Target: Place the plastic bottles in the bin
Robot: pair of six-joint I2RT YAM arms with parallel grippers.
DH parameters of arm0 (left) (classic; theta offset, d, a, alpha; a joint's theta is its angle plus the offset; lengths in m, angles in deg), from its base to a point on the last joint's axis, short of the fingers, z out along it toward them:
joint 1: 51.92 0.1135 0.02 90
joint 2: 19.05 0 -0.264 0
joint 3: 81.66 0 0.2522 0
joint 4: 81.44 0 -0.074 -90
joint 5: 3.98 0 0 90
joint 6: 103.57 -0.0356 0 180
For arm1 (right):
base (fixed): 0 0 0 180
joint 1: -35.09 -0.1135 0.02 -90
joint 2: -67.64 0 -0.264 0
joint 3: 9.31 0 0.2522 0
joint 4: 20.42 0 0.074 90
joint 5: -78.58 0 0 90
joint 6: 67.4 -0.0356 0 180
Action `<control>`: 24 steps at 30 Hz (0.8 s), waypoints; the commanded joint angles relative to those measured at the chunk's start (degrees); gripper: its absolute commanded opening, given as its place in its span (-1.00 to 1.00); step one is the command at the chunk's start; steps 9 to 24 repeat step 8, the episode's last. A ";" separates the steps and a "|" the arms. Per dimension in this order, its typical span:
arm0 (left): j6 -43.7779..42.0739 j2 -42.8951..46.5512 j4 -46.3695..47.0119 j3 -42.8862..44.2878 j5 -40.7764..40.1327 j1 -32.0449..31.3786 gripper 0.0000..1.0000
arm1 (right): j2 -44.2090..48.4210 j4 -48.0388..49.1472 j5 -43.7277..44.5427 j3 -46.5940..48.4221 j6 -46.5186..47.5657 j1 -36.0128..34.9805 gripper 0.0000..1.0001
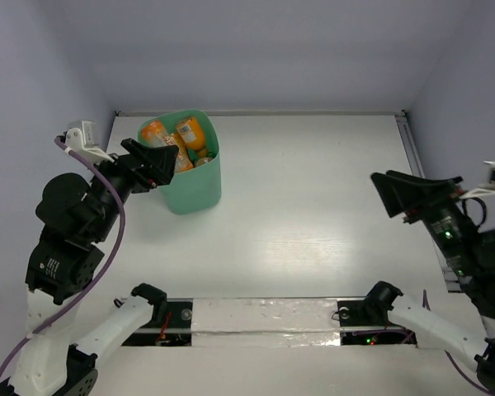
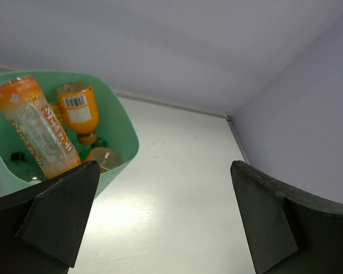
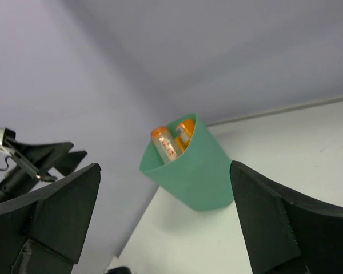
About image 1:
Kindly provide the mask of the orange label clear bottle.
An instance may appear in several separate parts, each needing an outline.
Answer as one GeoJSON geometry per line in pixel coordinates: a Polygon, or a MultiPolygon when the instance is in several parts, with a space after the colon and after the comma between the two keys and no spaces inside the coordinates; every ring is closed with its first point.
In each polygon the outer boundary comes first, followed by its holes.
{"type": "Polygon", "coordinates": [[[140,137],[154,148],[164,146],[177,146],[178,154],[175,173],[186,172],[194,168],[190,160],[186,145],[178,133],[169,133],[164,124],[159,120],[153,120],[146,124],[141,131],[140,137]]]}

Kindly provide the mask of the small orange bottle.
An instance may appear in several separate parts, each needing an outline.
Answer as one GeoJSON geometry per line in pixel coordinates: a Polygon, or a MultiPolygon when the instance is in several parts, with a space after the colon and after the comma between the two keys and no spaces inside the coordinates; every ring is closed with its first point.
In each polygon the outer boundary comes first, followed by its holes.
{"type": "Polygon", "coordinates": [[[176,131],[181,136],[185,145],[192,150],[198,158],[208,156],[209,150],[207,148],[205,132],[194,116],[189,116],[180,120],[176,124],[176,131]]]}
{"type": "Polygon", "coordinates": [[[211,161],[213,161],[215,158],[215,156],[212,154],[212,153],[209,153],[207,154],[206,156],[204,157],[201,157],[201,158],[197,158],[195,161],[194,161],[194,166],[195,167],[201,167],[201,166],[204,166],[206,165],[207,163],[210,163],[211,161]]]}

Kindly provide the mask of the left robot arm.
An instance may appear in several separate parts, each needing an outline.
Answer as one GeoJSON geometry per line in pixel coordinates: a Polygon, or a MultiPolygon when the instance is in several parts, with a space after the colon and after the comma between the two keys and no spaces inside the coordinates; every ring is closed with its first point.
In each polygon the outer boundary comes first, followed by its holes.
{"type": "Polygon", "coordinates": [[[63,137],[55,142],[92,179],[61,174],[42,192],[35,213],[44,227],[26,271],[26,335],[7,356],[17,362],[14,374],[0,372],[0,395],[87,395],[106,358],[167,313],[165,292],[143,283],[92,333],[71,338],[79,305],[114,260],[99,244],[111,230],[125,231],[129,196],[171,182],[177,147],[149,148],[125,139],[124,154],[93,156],[67,147],[63,137]]]}

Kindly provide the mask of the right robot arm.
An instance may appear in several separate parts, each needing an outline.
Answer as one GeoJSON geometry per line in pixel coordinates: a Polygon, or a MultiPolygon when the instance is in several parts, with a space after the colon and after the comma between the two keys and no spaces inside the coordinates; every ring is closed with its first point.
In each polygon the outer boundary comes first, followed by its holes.
{"type": "Polygon", "coordinates": [[[461,177],[431,180],[396,171],[371,176],[389,217],[421,223],[460,283],[459,297],[431,298],[443,307],[414,301],[386,281],[376,283],[361,304],[372,323],[404,326],[417,339],[460,361],[484,390],[495,395],[495,228],[472,220],[468,203],[488,215],[485,199],[495,196],[495,163],[488,180],[465,190],[461,177]]]}

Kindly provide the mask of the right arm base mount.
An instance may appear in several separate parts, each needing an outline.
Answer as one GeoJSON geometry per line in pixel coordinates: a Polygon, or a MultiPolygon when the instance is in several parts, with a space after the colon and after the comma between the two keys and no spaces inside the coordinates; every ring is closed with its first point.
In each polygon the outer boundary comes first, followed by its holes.
{"type": "Polygon", "coordinates": [[[416,346],[415,332],[381,318],[373,318],[361,310],[361,299],[339,299],[332,312],[332,321],[339,325],[343,346],[416,346]]]}

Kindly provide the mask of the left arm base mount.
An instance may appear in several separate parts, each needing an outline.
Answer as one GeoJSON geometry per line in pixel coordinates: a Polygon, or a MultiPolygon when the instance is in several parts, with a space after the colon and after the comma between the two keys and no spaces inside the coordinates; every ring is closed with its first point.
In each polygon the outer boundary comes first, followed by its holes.
{"type": "Polygon", "coordinates": [[[191,345],[192,299],[170,299],[163,316],[155,317],[134,331],[124,347],[189,347],[191,345]]]}

